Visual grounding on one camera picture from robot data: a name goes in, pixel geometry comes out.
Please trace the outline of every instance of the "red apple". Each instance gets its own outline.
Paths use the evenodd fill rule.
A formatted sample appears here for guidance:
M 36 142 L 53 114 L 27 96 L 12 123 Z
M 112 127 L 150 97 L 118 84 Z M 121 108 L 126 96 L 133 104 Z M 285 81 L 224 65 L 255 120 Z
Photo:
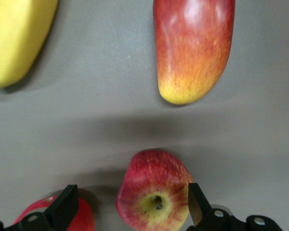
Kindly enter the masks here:
M 21 213 L 14 224 L 21 221 L 29 213 L 43 212 L 57 197 L 57 195 L 50 196 L 34 202 Z M 95 231 L 95 221 L 91 207 L 81 197 L 79 197 L 78 212 L 66 231 Z
M 158 88 L 173 104 L 203 97 L 228 62 L 235 0 L 154 0 Z
M 188 214 L 192 177 L 170 153 L 144 150 L 126 171 L 116 198 L 121 218 L 137 231 L 177 231 Z

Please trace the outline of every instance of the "apple stem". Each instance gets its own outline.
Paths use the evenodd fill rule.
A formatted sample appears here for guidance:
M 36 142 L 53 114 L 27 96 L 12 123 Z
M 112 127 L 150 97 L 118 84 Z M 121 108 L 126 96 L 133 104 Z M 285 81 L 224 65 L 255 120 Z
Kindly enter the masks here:
M 163 208 L 162 198 L 160 198 L 160 196 L 153 196 L 152 200 L 154 201 L 155 209 L 160 210 Z

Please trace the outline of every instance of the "banana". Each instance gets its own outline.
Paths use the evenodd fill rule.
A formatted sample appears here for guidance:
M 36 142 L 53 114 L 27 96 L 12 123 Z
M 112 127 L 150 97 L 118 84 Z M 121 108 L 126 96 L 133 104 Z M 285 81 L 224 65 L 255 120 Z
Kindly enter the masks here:
M 53 22 L 59 0 L 0 0 L 0 89 L 31 68 Z

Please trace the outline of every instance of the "black metal bracket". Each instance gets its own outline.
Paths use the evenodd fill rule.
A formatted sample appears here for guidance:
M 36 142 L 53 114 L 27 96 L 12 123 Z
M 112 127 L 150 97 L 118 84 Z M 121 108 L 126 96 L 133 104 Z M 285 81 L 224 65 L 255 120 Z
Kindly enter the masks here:
M 66 231 L 79 208 L 77 185 L 68 185 L 44 211 L 30 213 L 20 222 L 0 231 Z
M 186 231 L 282 231 L 268 217 L 249 216 L 245 223 L 223 209 L 212 208 L 197 183 L 188 186 L 188 208 L 195 226 Z

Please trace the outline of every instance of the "gray table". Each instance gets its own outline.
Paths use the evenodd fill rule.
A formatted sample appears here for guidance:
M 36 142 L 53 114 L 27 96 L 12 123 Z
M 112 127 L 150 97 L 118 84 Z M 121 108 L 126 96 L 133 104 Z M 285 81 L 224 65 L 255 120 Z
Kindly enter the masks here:
M 289 231 L 289 0 L 236 1 L 226 70 L 184 107 L 158 92 L 152 3 L 61 1 L 28 76 L 0 91 L 0 220 L 77 184 L 96 230 L 131 230 L 118 187 L 135 153 L 162 147 L 211 203 Z

